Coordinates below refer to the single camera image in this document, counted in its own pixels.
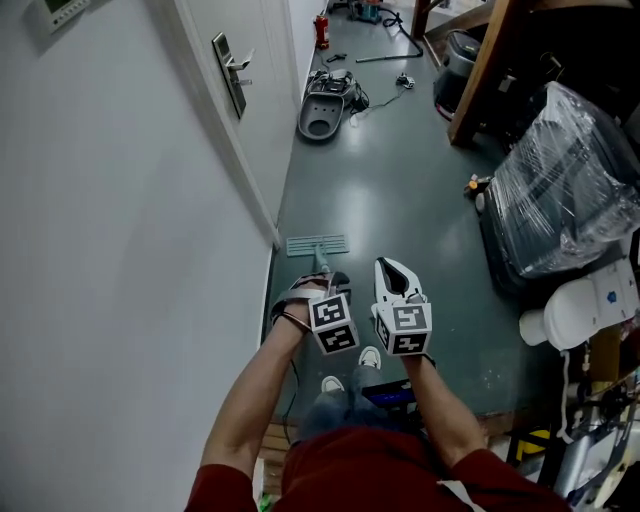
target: small black object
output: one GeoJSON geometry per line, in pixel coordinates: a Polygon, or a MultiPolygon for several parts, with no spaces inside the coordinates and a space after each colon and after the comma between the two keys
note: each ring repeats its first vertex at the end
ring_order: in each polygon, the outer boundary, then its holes
{"type": "Polygon", "coordinates": [[[346,88],[347,83],[344,80],[334,80],[333,78],[331,78],[327,80],[324,86],[324,92],[342,94],[346,88]]]}
{"type": "Polygon", "coordinates": [[[383,409],[412,404],[416,396],[407,379],[362,388],[362,396],[383,409]]]}
{"type": "Polygon", "coordinates": [[[413,86],[416,85],[416,81],[407,76],[406,73],[402,73],[398,78],[396,78],[396,85],[401,85],[405,89],[413,89],[413,86]]]}
{"type": "Polygon", "coordinates": [[[336,60],[344,60],[347,58],[346,53],[336,53],[333,57],[329,57],[327,62],[335,62],[336,60]]]}
{"type": "Polygon", "coordinates": [[[358,112],[364,112],[369,108],[369,100],[365,99],[363,95],[358,96],[351,102],[351,115],[358,112]]]}

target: fire extinguisher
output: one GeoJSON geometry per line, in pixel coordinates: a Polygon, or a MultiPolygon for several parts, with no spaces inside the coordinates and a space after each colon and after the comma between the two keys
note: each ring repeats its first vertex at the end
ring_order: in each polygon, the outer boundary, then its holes
{"type": "Polygon", "coordinates": [[[316,48],[326,50],[329,48],[329,18],[318,15],[313,23],[316,26],[316,48]]]}

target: door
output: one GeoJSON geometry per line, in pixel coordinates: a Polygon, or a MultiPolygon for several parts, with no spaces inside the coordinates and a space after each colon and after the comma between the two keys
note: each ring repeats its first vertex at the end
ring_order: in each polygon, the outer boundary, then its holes
{"type": "Polygon", "coordinates": [[[297,91],[287,0],[176,0],[188,7],[208,65],[225,98],[251,174],[277,223],[284,183],[296,129],[297,91]],[[224,33],[236,62],[251,50],[251,62],[238,71],[246,108],[238,117],[236,106],[220,69],[212,40],[224,33]]]}

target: white wall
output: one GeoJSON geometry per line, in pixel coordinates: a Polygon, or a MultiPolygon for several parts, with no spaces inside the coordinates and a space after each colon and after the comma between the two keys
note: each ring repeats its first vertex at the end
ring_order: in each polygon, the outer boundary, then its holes
{"type": "Polygon", "coordinates": [[[316,46],[316,29],[313,22],[316,16],[324,11],[326,5],[327,0],[289,0],[293,47],[301,92],[304,92],[307,84],[307,76],[316,46]]]}
{"type": "Polygon", "coordinates": [[[394,8],[404,8],[404,9],[413,9],[416,5],[416,0],[385,0],[386,5],[384,7],[388,9],[394,8]]]}
{"type": "Polygon", "coordinates": [[[0,510],[181,510],[270,248],[143,1],[49,48],[27,3],[0,2],[0,510]]]}

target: fiducial marker cube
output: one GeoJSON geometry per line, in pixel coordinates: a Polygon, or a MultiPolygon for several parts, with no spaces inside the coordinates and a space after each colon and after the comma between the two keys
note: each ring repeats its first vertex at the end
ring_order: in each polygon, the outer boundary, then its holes
{"type": "Polygon", "coordinates": [[[390,356],[426,354],[431,339],[431,304],[375,304],[375,330],[390,356]]]}
{"type": "Polygon", "coordinates": [[[311,332],[325,356],[360,345],[345,294],[309,301],[309,315],[311,332]]]}

